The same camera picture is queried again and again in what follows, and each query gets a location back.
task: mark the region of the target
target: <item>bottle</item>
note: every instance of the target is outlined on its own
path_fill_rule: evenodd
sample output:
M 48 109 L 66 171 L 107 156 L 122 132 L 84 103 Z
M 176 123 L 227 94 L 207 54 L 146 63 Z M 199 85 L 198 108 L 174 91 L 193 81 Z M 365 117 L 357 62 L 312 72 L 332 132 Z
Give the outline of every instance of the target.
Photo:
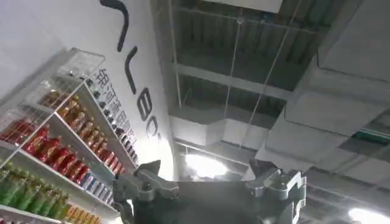
M 92 152 L 95 152 L 99 148 L 99 146 L 103 142 L 103 140 L 105 140 L 105 139 L 107 139 L 107 138 L 104 137 L 103 133 L 101 133 L 99 136 L 97 136 L 95 141 L 93 142 L 93 144 L 91 146 Z
M 9 203 L 9 206 L 11 207 L 16 207 L 18 200 L 23 196 L 25 191 L 27 191 L 27 186 L 35 179 L 33 175 L 29 175 L 28 171 L 23 171 L 22 176 L 26 177 L 26 182 L 21 184 L 20 188 L 14 193 L 12 200 Z
M 70 147 L 71 146 L 68 145 L 56 150 L 50 157 L 50 159 L 46 162 L 46 164 L 52 167 L 54 170 L 58 170 L 62 161 L 65 159 L 66 156 L 69 155 Z
M 75 112 L 69 114 L 69 116 L 66 117 L 67 118 L 66 122 L 73 130 L 77 131 L 77 127 L 79 126 L 82 119 L 85 117 L 86 113 L 87 113 L 87 109 L 85 107 L 76 110 Z
M 7 178 L 7 176 L 10 174 L 10 172 L 13 170 L 12 162 L 8 162 L 0 169 L 0 189 L 2 189 L 1 184 L 2 181 Z
M 60 198 L 54 203 L 49 211 L 49 217 L 52 219 L 59 219 L 62 209 L 65 207 L 69 199 L 69 195 L 62 192 Z
M 50 140 L 46 141 L 42 148 L 36 153 L 35 157 L 46 163 L 46 161 L 52 156 L 53 152 L 55 152 L 60 146 L 61 139 L 62 137 L 58 136 L 57 138 L 51 138 Z
M 79 96 L 74 95 L 72 98 L 70 98 L 67 103 L 65 103 L 64 106 L 62 106 L 58 111 L 58 115 L 62 118 L 65 118 L 69 112 L 79 104 Z
M 104 150 L 107 150 L 107 141 L 102 142 L 101 146 L 95 151 L 95 154 L 100 157 Z
M 38 103 L 48 108 L 54 108 L 54 103 L 59 97 L 60 94 L 56 90 L 52 89 L 50 92 L 44 95 Z
M 109 165 L 112 159 L 114 158 L 114 153 L 105 149 L 101 152 L 99 158 L 102 160 L 104 164 Z
M 91 133 L 92 127 L 93 127 L 93 121 L 94 118 L 91 117 L 86 123 L 83 124 L 82 128 L 78 131 L 77 134 L 79 134 L 80 138 L 83 139 L 86 136 L 88 136 Z
M 96 136 L 100 132 L 100 127 L 96 127 L 87 138 L 84 138 L 84 142 L 86 145 L 90 148 L 93 144 L 93 140 L 96 138 Z
M 31 182 L 27 184 L 26 191 L 17 201 L 15 208 L 23 211 L 26 210 L 34 196 L 38 193 L 43 185 L 44 180 L 42 178 L 38 179 L 32 176 Z
M 35 126 L 32 121 L 28 117 L 24 117 L 8 125 L 0 134 L 0 140 L 19 146 L 34 130 Z
M 81 184 L 81 181 L 84 179 L 85 175 L 88 173 L 89 171 L 89 168 L 88 166 L 83 166 L 81 169 L 80 169 L 80 172 L 76 175 L 76 177 L 73 179 L 73 182 L 75 182 L 76 184 L 80 185 Z
M 70 168 L 69 172 L 66 174 L 66 177 L 69 178 L 69 180 L 73 181 L 77 174 L 80 172 L 81 168 L 83 168 L 84 163 L 81 160 L 77 160 L 72 168 Z
M 73 164 L 76 162 L 76 156 L 73 153 L 70 153 L 68 156 L 63 159 L 61 164 L 58 166 L 58 172 L 62 175 L 66 175 Z
M 108 168 L 110 170 L 114 171 L 115 166 L 118 164 L 118 157 L 114 156 L 114 158 L 111 160 L 111 162 L 108 164 Z
M 20 168 L 10 172 L 1 184 L 0 205 L 9 205 L 12 202 L 15 194 L 24 187 L 28 174 L 28 171 L 23 172 Z
M 60 212 L 60 215 L 58 217 L 58 220 L 63 220 L 65 221 L 65 217 L 66 217 L 66 214 L 68 213 L 69 209 L 71 208 L 71 205 L 70 204 L 66 204 L 64 205 L 64 207 L 62 208 L 61 212 Z
M 42 144 L 48 139 L 49 125 L 41 127 L 35 136 L 30 139 L 29 142 L 23 145 L 22 149 L 31 155 L 34 155 L 35 152 L 42 146 Z
M 117 137 L 118 137 L 119 139 L 122 139 L 122 135 L 124 134 L 124 130 L 123 130 L 122 128 L 117 128 L 117 129 L 115 130 L 115 134 L 117 135 Z
M 60 198 L 61 194 L 62 191 L 60 189 L 53 190 L 51 195 L 49 195 L 48 199 L 43 203 L 43 206 L 39 211 L 39 214 L 42 216 L 48 216 L 50 210 L 53 208 L 54 204 Z
M 54 185 L 42 186 L 41 189 L 37 192 L 37 194 L 32 199 L 32 202 L 28 205 L 27 211 L 38 214 L 41 210 L 43 204 L 50 197 L 53 192 Z

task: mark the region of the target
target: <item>white wall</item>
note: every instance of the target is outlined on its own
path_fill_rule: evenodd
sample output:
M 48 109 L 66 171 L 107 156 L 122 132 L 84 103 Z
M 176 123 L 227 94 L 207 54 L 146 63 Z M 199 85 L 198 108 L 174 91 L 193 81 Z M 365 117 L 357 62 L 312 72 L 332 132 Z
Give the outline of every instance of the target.
M 150 2 L 128 0 L 124 3 L 129 11 L 130 26 L 123 50 L 118 52 L 122 13 L 103 7 L 99 1 L 2 1 L 0 69 L 4 82 L 0 84 L 0 97 L 6 96 L 61 49 L 77 47 L 102 54 L 105 62 L 101 68 L 107 69 L 116 94 L 130 116 L 140 161 L 162 159 L 164 177 L 172 178 L 171 130 Z M 124 73 L 125 59 L 134 46 L 138 46 L 138 53 L 130 69 L 137 87 L 136 95 L 132 94 Z M 146 123 L 140 119 L 136 106 L 144 87 L 151 93 L 152 115 L 158 120 L 161 144 L 147 137 Z

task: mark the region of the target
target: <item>display shelf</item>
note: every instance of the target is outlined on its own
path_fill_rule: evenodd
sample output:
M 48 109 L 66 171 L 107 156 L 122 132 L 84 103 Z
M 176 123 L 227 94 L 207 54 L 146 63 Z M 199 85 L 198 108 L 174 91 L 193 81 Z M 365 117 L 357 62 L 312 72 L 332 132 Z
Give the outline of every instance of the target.
M 39 222 L 42 224 L 46 223 L 62 223 L 59 220 L 50 219 L 41 215 L 36 215 L 26 211 L 22 211 L 16 208 L 8 207 L 5 205 L 0 205 L 0 216 L 5 218 L 10 218 L 19 222 L 35 223 Z
M 61 190 L 69 193 L 69 200 L 96 215 L 108 215 L 115 217 L 118 212 L 100 198 L 86 191 L 67 177 L 58 173 L 39 159 L 20 150 L 11 160 L 15 166 L 28 170 L 30 174 L 43 178 L 46 183 L 54 184 Z
M 85 158 L 85 162 L 88 163 L 95 176 L 106 185 L 112 186 L 114 173 L 57 113 L 50 118 L 48 123 L 52 134 L 62 136 L 64 144 L 70 144 L 79 157 Z
M 115 153 L 124 167 L 135 169 L 137 165 L 126 152 L 121 141 L 116 137 L 114 129 L 112 129 L 103 110 L 100 108 L 99 103 L 87 87 L 87 84 L 84 83 L 76 94 L 79 96 L 80 103 L 87 108 L 89 115 L 95 118 L 96 123 L 101 126 L 101 130 L 106 134 L 108 138 L 108 149 Z

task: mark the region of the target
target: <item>green bottle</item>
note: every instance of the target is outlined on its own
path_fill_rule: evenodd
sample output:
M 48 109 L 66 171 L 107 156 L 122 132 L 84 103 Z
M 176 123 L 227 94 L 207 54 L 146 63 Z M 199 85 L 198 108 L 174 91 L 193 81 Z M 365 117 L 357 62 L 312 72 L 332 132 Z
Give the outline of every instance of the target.
M 45 201 L 49 198 L 53 191 L 52 185 L 50 186 L 43 186 L 41 189 L 38 191 L 38 193 L 34 196 L 32 199 L 32 202 L 27 208 L 27 211 L 38 214 L 41 211 L 41 208 Z
M 34 196 L 43 186 L 43 183 L 44 180 L 42 178 L 38 179 L 32 176 L 31 181 L 25 187 L 26 190 L 24 191 L 24 194 L 16 202 L 15 208 L 23 211 L 26 210 Z
M 28 171 L 17 168 L 4 180 L 0 190 L 0 204 L 9 205 L 15 194 L 22 189 L 27 181 Z
M 0 188 L 1 182 L 5 180 L 5 178 L 10 174 L 11 170 L 13 170 L 12 162 L 7 163 L 0 169 Z
M 49 217 L 52 219 L 59 219 L 61 212 L 65 205 L 67 204 L 69 195 L 62 192 L 61 197 L 56 201 L 53 208 L 49 212 Z
M 54 190 L 52 194 L 49 195 L 48 199 L 43 203 L 43 206 L 39 211 L 39 214 L 42 216 L 48 216 L 50 210 L 53 208 L 56 201 L 60 198 L 60 195 L 61 195 L 60 189 Z

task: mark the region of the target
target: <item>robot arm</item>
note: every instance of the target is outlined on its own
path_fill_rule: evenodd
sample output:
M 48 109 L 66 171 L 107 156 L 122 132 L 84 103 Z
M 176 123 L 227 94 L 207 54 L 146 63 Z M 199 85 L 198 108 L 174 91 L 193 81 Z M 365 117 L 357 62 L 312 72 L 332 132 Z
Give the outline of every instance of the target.
M 253 181 L 172 182 L 159 168 L 155 161 L 116 177 L 114 207 L 125 224 L 296 224 L 305 206 L 306 178 L 270 162 L 251 161 Z

